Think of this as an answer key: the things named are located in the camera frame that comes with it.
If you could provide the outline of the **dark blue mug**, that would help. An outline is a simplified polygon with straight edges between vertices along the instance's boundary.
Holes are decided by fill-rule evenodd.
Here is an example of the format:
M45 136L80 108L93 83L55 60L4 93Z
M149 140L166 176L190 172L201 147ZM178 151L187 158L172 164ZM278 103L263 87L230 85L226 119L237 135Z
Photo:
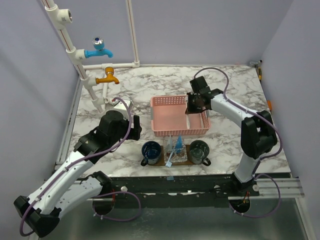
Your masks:
M147 141L141 148L141 154L143 156L143 159L140 162L141 166L155 165L161 158L161 145L155 141Z

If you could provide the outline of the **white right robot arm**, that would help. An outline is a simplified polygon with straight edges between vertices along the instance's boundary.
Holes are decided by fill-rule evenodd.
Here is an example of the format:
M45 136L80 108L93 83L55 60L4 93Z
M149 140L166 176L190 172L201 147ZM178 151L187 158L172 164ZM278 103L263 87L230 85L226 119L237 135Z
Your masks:
M192 92L187 93L187 115L210 110L222 114L240 127L243 154L234 171L236 180L230 183L230 191L241 196L247 192L247 182L253 179L262 155L269 153L278 142L271 115L266 110L254 111L231 101L218 88L210 89L203 76L191 80L190 85Z

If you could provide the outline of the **brown oval wooden tray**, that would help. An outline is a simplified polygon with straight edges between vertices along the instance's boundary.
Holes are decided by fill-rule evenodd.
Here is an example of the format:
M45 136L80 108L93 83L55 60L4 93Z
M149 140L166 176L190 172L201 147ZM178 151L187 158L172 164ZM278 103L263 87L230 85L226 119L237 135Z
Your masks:
M174 157L170 160L170 162L172 163L172 167L173 166L192 166L195 165L191 160L192 157L190 155L190 145L187 144L185 145L185 147L183 148L183 150L185 151L185 154L182 158L182 161L174 161L176 159L176 156L174 155ZM154 167L163 167L166 165L168 157L165 154L165 149L164 146L161 145L161 156L160 159L158 160L158 162L156 164L154 164Z

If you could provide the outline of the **pink perforated plastic basket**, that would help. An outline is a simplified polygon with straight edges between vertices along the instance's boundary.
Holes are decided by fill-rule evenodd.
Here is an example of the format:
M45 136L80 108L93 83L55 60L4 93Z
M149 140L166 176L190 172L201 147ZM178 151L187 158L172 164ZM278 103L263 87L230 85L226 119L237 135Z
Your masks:
M211 128L206 113L189 114L190 129L186 122L186 96L153 96L150 99L151 129L157 137L204 135Z

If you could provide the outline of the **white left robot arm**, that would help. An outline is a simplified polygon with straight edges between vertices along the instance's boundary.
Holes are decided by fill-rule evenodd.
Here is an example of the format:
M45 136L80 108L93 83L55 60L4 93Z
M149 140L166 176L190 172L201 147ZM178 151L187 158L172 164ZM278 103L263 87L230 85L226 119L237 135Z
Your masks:
M82 202L94 198L115 199L118 191L102 171L96 171L75 185L80 176L106 154L114 152L125 140L139 140L140 118L129 111L109 110L97 127L79 138L73 152L56 172L29 196L13 202L21 217L19 233L23 237L50 234L62 217Z

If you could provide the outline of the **dark green ceramic mug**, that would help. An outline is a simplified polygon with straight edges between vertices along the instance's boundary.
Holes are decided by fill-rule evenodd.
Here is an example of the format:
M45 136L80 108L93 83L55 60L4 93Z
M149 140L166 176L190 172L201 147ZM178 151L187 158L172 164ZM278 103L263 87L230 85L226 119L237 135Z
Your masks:
M203 164L207 167L210 166L209 153L210 147L202 140L195 140L189 146L190 161L195 165Z

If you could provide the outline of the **white pink toothbrush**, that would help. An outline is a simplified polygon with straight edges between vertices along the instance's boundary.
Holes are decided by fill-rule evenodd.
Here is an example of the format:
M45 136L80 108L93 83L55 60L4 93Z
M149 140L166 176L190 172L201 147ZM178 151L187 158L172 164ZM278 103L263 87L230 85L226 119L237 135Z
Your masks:
M189 114L186 115L186 127L189 130L191 127Z

